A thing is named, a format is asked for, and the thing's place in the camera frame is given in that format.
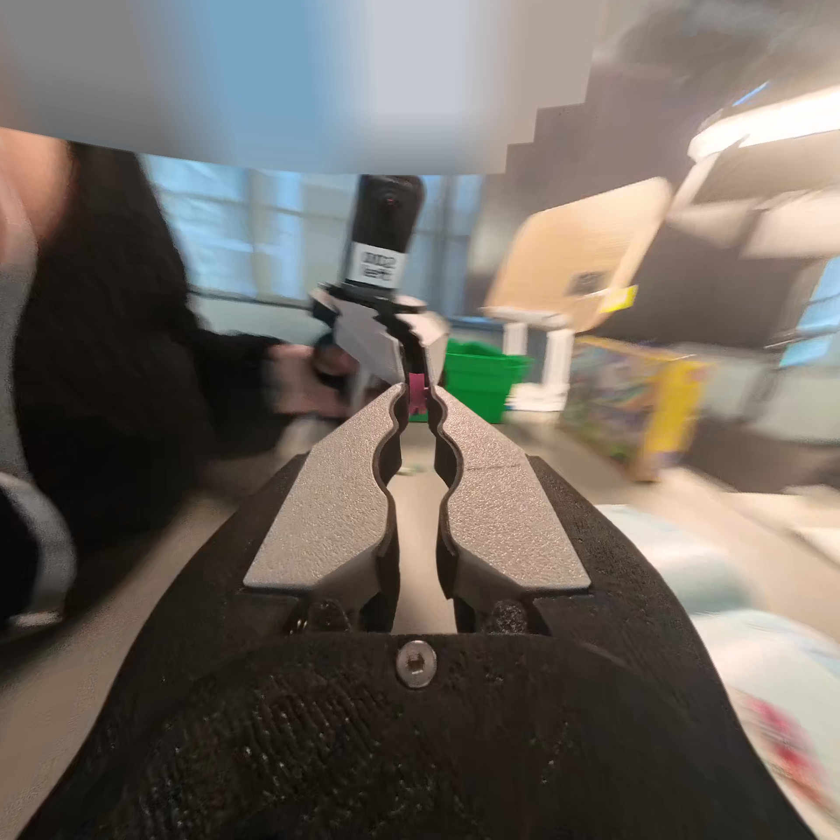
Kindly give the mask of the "person's left hand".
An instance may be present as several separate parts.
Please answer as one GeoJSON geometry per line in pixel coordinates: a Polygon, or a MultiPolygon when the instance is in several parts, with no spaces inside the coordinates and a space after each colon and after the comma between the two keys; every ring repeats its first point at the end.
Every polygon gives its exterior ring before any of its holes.
{"type": "Polygon", "coordinates": [[[280,415],[345,418],[351,413],[346,398],[323,378],[343,380],[358,368],[357,360],[336,346],[274,344],[266,352],[269,405],[280,415]]]}

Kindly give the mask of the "ceiling light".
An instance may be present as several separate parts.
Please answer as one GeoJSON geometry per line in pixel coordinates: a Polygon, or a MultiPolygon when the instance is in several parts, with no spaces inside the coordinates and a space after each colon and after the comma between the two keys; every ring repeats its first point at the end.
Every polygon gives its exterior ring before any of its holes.
{"type": "Polygon", "coordinates": [[[839,131],[839,86],[721,117],[689,142],[688,156],[699,162],[736,143],[750,147],[839,131]]]}

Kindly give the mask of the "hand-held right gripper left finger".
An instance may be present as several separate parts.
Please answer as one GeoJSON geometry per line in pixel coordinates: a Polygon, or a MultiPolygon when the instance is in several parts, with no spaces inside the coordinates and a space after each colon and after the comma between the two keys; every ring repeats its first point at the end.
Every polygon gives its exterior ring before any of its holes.
{"type": "Polygon", "coordinates": [[[399,423],[391,386],[304,459],[248,568],[244,587],[339,602],[368,602],[381,590],[375,556],[385,540],[390,495],[379,473],[399,423]]]}

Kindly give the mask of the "cardboard box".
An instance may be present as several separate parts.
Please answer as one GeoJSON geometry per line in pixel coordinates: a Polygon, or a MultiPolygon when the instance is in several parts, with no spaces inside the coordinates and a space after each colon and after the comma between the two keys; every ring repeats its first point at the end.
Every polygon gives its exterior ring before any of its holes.
{"type": "Polygon", "coordinates": [[[587,333],[622,307],[673,199],[663,177],[531,215],[518,229],[483,314],[587,333]]]}

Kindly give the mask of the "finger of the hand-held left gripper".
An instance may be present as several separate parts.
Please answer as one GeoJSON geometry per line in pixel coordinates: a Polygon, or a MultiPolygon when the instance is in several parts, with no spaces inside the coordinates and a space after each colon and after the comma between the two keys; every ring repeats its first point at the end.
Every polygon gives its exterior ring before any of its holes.
{"type": "Polygon", "coordinates": [[[405,313],[399,322],[406,328],[402,345],[411,373],[424,373],[428,387],[436,387],[444,372],[450,328],[437,313],[405,313]]]}
{"type": "Polygon", "coordinates": [[[356,362],[356,373],[388,385],[405,381],[402,345],[364,305],[338,305],[334,343],[356,362]]]}

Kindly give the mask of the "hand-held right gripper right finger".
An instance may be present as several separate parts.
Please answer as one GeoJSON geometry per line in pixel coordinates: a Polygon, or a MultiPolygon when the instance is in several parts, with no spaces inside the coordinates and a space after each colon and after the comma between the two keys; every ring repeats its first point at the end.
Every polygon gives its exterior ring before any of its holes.
{"type": "Polygon", "coordinates": [[[447,487],[437,527],[444,595],[497,602],[587,591],[590,576],[526,453],[442,387],[428,411],[447,487]]]}

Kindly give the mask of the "green plastic bin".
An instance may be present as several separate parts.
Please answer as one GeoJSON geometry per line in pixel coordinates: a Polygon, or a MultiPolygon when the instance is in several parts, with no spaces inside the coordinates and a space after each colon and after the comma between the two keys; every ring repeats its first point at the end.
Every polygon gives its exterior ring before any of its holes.
{"type": "Polygon", "coordinates": [[[524,382],[531,368],[527,355],[449,339],[440,384],[486,422],[499,425],[512,388],[524,382]]]}

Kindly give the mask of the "person's torso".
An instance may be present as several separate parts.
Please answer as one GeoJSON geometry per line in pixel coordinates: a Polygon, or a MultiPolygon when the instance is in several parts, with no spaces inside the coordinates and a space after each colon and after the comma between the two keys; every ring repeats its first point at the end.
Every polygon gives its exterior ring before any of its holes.
{"type": "Polygon", "coordinates": [[[54,230],[70,183],[67,142],[2,128],[2,634],[58,624],[77,575],[67,523],[32,476],[18,421],[18,335],[34,285],[39,240],[54,230]]]}

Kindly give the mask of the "yellow lego box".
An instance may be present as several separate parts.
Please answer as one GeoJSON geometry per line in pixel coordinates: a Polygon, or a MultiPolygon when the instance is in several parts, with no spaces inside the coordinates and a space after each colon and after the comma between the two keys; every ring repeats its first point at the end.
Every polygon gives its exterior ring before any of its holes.
{"type": "Polygon", "coordinates": [[[710,373],[692,354],[577,338],[561,424],[630,480],[657,482],[690,447],[710,373]]]}

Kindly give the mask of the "white stand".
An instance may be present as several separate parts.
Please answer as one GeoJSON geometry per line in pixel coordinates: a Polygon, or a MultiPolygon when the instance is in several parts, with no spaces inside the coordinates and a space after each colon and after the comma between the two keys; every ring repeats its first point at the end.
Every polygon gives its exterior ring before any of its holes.
{"type": "Polygon", "coordinates": [[[562,414],[570,386],[571,357],[575,332],[568,316],[557,311],[484,307],[486,317],[502,323],[502,351],[524,355],[529,331],[545,335],[541,379],[511,388],[507,409],[519,413],[562,414]]]}

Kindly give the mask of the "open instruction booklet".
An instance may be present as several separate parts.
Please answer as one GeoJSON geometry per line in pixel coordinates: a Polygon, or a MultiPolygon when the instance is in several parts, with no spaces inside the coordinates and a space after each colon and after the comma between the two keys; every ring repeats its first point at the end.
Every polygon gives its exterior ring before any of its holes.
{"type": "Polygon", "coordinates": [[[839,838],[839,647],[754,609],[691,620],[742,728],[817,838],[839,838]]]}

